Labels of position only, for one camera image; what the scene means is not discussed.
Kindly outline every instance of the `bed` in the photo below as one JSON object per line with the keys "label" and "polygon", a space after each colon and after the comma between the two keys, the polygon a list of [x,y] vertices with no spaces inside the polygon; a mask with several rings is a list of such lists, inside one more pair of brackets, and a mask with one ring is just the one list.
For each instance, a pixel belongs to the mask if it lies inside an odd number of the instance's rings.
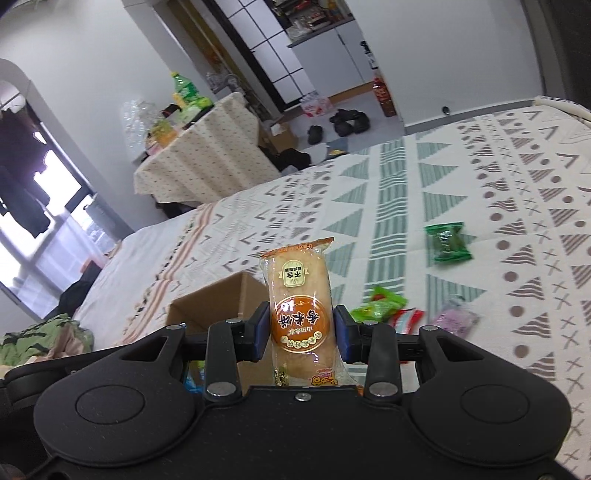
{"label": "bed", "polygon": [[[591,474],[591,128],[541,100],[339,157],[127,238],[76,319],[95,347],[162,327],[173,299],[248,271],[259,254],[334,236],[334,304],[375,285],[435,314],[461,295],[468,340],[553,382],[573,423],[558,460]],[[424,227],[462,221],[474,259],[438,265]],[[351,366],[362,380],[364,367]],[[405,387],[412,384],[405,373]]]}

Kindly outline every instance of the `green snack bag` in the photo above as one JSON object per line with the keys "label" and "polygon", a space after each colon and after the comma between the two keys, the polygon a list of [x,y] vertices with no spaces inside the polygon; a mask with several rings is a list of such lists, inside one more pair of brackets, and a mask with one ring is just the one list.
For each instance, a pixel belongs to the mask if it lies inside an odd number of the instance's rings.
{"label": "green snack bag", "polygon": [[363,323],[367,320],[381,322],[404,308],[407,301],[403,296],[377,286],[374,288],[371,301],[358,309],[351,310],[350,314],[353,320],[358,323]]}
{"label": "green snack bag", "polygon": [[472,259],[472,254],[459,235],[463,227],[463,222],[442,223],[425,227],[427,234],[433,237],[437,250],[437,255],[434,258],[436,262],[457,262]]}

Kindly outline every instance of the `window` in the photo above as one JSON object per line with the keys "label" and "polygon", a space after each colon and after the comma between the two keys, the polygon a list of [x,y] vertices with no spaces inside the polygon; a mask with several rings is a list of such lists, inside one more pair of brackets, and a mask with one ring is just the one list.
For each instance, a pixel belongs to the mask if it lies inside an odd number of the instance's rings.
{"label": "window", "polygon": [[[34,138],[48,143],[42,132]],[[103,267],[103,255],[115,246],[86,214],[93,192],[68,159],[55,148],[44,163],[47,168],[36,172],[34,181],[50,198],[44,207],[48,229],[34,238],[10,211],[0,216],[0,282],[41,318],[57,306],[61,293],[89,262]]]}

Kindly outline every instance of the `slipper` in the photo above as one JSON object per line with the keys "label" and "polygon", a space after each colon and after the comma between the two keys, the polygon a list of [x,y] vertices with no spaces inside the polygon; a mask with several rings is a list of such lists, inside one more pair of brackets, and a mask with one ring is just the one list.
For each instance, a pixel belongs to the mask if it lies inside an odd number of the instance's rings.
{"label": "slipper", "polygon": [[358,117],[355,119],[355,122],[353,123],[353,131],[356,134],[361,134],[369,130],[369,127],[369,117],[365,115],[365,113],[360,113]]}
{"label": "slipper", "polygon": [[308,130],[308,143],[310,145],[317,145],[322,142],[324,131],[320,125],[312,125]]}
{"label": "slipper", "polygon": [[343,110],[342,108],[339,108],[339,110],[336,112],[336,115],[343,120],[351,121],[356,120],[360,115],[365,114],[358,110]]}
{"label": "slipper", "polygon": [[337,132],[340,137],[348,137],[353,133],[353,126],[344,120],[337,118],[335,122],[335,132]]}

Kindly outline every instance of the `clothing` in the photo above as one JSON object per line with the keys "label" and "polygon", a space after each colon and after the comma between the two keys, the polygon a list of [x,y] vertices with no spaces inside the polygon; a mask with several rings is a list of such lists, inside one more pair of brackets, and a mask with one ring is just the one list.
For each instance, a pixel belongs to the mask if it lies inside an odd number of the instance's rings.
{"label": "clothing", "polygon": [[0,343],[0,365],[25,363],[80,355],[92,350],[93,336],[68,315],[59,315],[22,332],[7,333]]}
{"label": "clothing", "polygon": [[46,170],[45,155],[50,146],[33,136],[33,127],[25,126],[18,118],[23,113],[2,112],[0,120],[0,165],[22,185],[28,186],[35,172]]}
{"label": "clothing", "polygon": [[39,202],[0,165],[0,198],[14,220],[34,238],[47,231],[50,220]]}

